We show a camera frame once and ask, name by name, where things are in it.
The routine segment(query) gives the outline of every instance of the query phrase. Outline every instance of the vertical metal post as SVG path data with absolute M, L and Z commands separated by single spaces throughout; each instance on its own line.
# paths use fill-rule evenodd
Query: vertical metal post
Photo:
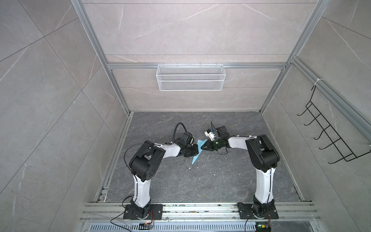
M 281 85 L 283 79 L 285 78 L 288 70 L 292 66 L 291 59 L 294 56 L 297 56 L 300 51 L 303 49 L 305 42 L 308 40 L 309 36 L 311 35 L 312 31 L 314 30 L 315 26 L 317 25 L 319 19 L 325 12 L 325 9 L 327 8 L 328 4 L 330 3 L 331 0 L 319 0 L 316 7 L 314 8 L 311 16 L 309 17 L 309 20 L 307 24 L 304 27 L 303 32 L 301 33 L 298 41 L 296 42 L 294 48 L 292 49 L 287 61 L 286 61 L 286 68 L 283 69 L 280 74 L 278 75 L 276 81 L 274 82 L 272 88 L 270 89 L 266 99 L 264 100 L 261 108 L 260 108 L 260 113 L 264 113 L 264 111 L 267 109 L 270 101 L 276 94 L 279 86 Z
M 90 40 L 91 44 L 93 45 L 93 48 L 95 50 L 95 53 L 98 56 L 98 59 L 102 63 L 102 67 L 104 68 L 104 71 L 106 72 L 106 74 L 108 76 L 108 79 L 111 82 L 111 85 L 115 90 L 115 93 L 116 93 L 116 95 L 117 95 L 117 97 L 118 97 L 118 99 L 119 99 L 119 101 L 122 105 L 122 108 L 124 109 L 126 115 L 129 115 L 130 110 L 128 108 L 128 104 L 126 103 L 126 101 L 124 99 L 124 96 L 121 92 L 120 86 L 118 85 L 116 78 L 114 77 L 111 70 L 108 68 L 108 65 L 107 65 L 108 62 L 107 62 L 106 56 L 104 55 L 102 47 L 98 42 L 98 39 L 97 39 L 97 37 L 94 33 L 93 27 L 92 27 L 92 25 L 90 23 L 90 20 L 89 20 L 87 14 L 86 14 L 86 11 L 84 9 L 84 6 L 83 6 L 82 2 L 80 0 L 71 0 L 71 2 L 72 2 L 73 7 L 75 8 L 77 16 L 79 17 L 79 19 L 82 23 L 82 26 L 84 27 L 84 29 L 85 29 L 88 37 L 89 37 L 89 40 Z

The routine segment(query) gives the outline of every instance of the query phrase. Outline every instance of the gray marble floor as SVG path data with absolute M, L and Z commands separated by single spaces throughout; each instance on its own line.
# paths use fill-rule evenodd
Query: gray marble floor
M 136 112 L 122 148 L 107 194 L 107 201 L 121 202 L 134 193 L 134 181 L 123 159 L 124 151 L 132 144 L 151 140 L 171 141 L 178 122 L 183 122 L 196 139 L 204 140 L 204 131 L 225 125 L 231 135 L 267 134 L 268 128 L 258 112 Z M 177 136 L 183 133 L 179 127 Z M 126 154 L 127 162 L 137 151 Z M 203 151 L 192 165 L 192 157 L 163 159 L 151 180 L 153 202 L 238 202 L 252 201 L 256 188 L 256 171 L 247 151 L 228 149 L 227 155 Z M 281 161 L 275 175 L 273 194 L 276 202 L 299 201 L 288 171 Z

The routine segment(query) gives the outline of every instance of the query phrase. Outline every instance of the white wire basket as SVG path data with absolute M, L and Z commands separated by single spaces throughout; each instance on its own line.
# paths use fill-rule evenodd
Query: white wire basket
M 158 65 L 160 91 L 222 90 L 226 72 L 223 65 Z

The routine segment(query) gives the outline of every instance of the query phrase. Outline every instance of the white zip tie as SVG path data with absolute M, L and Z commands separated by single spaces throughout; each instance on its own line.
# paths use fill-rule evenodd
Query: white zip tie
M 316 80 L 316 82 L 314 83 L 314 85 L 316 85 L 316 84 L 317 84 L 317 82 L 318 82 L 319 80 L 324 80 L 324 79 L 321 79 L 321 78 L 317 78 L 317 80 Z

